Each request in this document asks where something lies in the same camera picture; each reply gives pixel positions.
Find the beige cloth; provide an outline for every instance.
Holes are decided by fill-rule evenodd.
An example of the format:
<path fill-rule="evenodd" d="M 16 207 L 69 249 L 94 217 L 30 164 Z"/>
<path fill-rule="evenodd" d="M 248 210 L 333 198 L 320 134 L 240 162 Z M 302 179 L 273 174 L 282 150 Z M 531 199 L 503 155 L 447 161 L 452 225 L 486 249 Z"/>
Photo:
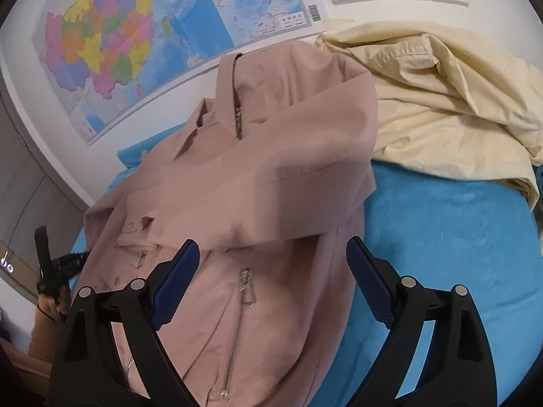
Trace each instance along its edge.
<path fill-rule="evenodd" d="M 375 187 L 375 85 L 355 60 L 303 42 L 235 60 L 221 60 L 215 101 L 85 214 L 92 251 L 78 287 L 123 288 L 195 240 L 200 268 L 159 331 L 177 372 L 202 407 L 301 407 L 349 316 L 345 246 Z M 254 305 L 233 349 L 245 269 Z M 131 388 L 145 394 L 119 326 L 115 337 Z"/>
<path fill-rule="evenodd" d="M 533 208 L 543 163 L 543 74 L 475 32 L 371 23 L 317 38 L 374 75 L 374 159 L 453 179 L 501 180 Z"/>

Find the bed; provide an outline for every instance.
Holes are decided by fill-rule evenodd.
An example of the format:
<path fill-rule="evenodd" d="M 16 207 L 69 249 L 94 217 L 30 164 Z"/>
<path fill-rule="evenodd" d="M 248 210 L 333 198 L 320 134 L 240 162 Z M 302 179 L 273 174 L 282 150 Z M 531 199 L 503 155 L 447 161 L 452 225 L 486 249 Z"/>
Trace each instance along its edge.
<path fill-rule="evenodd" d="M 157 142 L 183 125 L 119 152 L 133 173 Z M 543 260 L 536 223 L 525 199 L 496 182 L 465 182 L 374 162 L 377 190 L 366 200 L 365 243 L 399 274 L 424 286 L 466 285 L 490 342 L 499 403 L 515 390 L 538 357 L 543 340 Z M 85 251 L 81 233 L 73 252 Z M 425 323 L 400 394 L 414 389 L 430 345 Z M 311 407 L 343 407 L 376 358 L 388 331 L 376 322 L 360 290 L 336 359 Z"/>

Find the blue gripper pad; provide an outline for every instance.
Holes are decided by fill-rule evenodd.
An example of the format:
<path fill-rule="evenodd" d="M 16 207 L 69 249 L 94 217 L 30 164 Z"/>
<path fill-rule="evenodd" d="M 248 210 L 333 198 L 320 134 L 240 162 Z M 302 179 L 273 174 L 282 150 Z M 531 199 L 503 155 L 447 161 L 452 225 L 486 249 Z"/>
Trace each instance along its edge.
<path fill-rule="evenodd" d="M 371 313 L 377 321 L 384 323 L 390 329 L 396 321 L 396 316 L 394 315 L 392 294 L 387 285 L 354 239 L 348 241 L 346 254 L 347 264 L 371 309 Z"/>
<path fill-rule="evenodd" d="M 200 249 L 192 242 L 154 295 L 153 312 L 149 320 L 151 328 L 159 330 L 172 320 L 199 264 Z"/>

